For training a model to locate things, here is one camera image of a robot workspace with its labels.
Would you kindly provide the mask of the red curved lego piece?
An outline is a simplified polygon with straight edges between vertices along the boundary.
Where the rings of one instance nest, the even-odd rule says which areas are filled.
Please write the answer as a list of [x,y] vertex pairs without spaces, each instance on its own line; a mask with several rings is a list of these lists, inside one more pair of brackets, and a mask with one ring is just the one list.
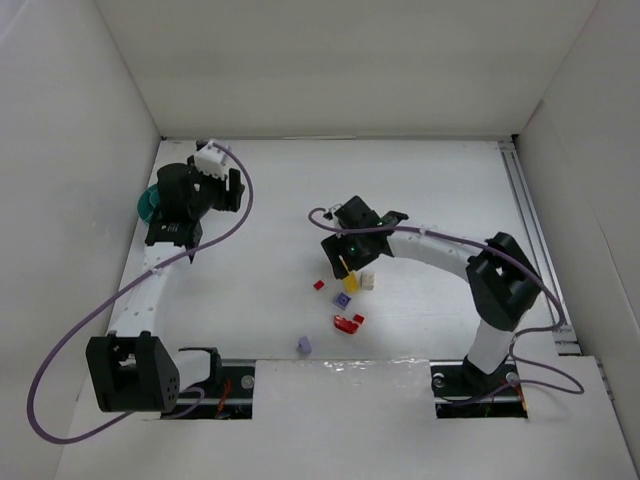
[[333,326],[340,332],[345,333],[347,335],[355,334],[360,325],[357,322],[349,320],[340,315],[335,315],[333,317]]

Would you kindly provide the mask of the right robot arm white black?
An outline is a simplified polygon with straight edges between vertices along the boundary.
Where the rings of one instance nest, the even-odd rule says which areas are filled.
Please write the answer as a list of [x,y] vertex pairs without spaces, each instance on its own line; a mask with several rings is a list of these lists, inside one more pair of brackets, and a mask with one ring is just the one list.
[[477,242],[404,226],[406,214],[380,216],[359,196],[322,217],[332,223],[332,235],[321,247],[337,279],[388,256],[421,262],[468,284],[480,321],[460,377],[477,392],[488,390],[506,361],[516,328],[541,292],[540,277],[517,241],[504,232]]

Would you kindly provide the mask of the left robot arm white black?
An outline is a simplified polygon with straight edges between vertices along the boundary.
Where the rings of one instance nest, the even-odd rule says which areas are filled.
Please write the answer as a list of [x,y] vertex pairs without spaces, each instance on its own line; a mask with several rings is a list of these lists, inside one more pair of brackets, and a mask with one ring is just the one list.
[[157,172],[157,201],[143,250],[148,279],[131,290],[121,315],[104,336],[92,337],[86,359],[104,412],[172,411],[193,385],[218,387],[222,365],[213,347],[170,353],[162,339],[173,289],[195,257],[201,220],[210,210],[239,210],[241,173],[224,160],[189,158]]

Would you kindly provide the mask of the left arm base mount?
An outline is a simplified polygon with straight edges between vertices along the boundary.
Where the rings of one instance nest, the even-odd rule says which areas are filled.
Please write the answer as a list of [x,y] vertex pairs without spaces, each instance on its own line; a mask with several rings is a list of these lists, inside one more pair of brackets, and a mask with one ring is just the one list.
[[222,363],[222,380],[207,380],[180,394],[176,407],[160,416],[163,420],[250,420],[253,417],[254,360]]

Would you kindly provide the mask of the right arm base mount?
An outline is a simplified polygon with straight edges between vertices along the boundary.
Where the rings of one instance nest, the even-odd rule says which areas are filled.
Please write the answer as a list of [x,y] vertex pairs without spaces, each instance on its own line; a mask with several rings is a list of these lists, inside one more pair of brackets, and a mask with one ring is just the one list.
[[438,419],[528,417],[516,365],[507,360],[495,373],[475,372],[462,360],[430,362],[431,389]]

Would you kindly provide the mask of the yellow long lego brick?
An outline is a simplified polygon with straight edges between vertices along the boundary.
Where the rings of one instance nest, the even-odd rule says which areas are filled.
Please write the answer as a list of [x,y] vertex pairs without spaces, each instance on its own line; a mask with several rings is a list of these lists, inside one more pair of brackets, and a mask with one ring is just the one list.
[[349,272],[348,275],[342,280],[344,291],[351,295],[359,291],[359,281],[354,272]]

